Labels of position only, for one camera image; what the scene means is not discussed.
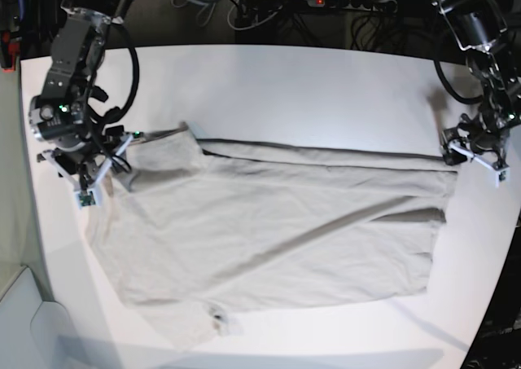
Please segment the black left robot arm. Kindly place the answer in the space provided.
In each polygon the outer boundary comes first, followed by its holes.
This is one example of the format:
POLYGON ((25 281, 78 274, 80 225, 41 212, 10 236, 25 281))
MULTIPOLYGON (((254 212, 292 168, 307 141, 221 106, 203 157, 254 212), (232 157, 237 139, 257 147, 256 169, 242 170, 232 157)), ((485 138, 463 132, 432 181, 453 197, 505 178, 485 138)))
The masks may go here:
POLYGON ((453 128, 442 133, 442 153, 447 165, 480 160, 491 153, 486 167, 505 169, 510 131, 520 124, 520 73, 508 39, 508 26, 495 0, 431 0, 445 21, 446 30, 436 39, 434 63, 445 90, 459 103, 475 105, 475 116, 461 115, 453 128), (482 88, 482 94, 464 98, 443 74, 440 52, 452 38, 466 55, 466 65, 482 88))

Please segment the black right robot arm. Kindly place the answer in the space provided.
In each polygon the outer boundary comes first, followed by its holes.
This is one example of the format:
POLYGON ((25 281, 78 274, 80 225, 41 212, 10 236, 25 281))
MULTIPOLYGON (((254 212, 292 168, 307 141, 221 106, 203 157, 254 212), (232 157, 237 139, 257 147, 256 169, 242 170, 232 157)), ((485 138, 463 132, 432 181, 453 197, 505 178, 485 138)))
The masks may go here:
POLYGON ((71 178, 81 191, 93 186, 100 174, 95 165, 99 156, 110 168, 131 170, 116 151, 124 131, 121 126, 110 126, 127 114, 138 92, 138 55, 123 25, 133 1, 63 0, 66 21, 51 44, 51 66, 42 92, 30 103, 28 124, 33 135, 56 146, 47 161, 55 163, 59 174, 71 178), (132 82, 123 106, 98 114, 90 100, 104 103, 108 99, 95 82, 112 31, 123 37, 129 50, 132 82))

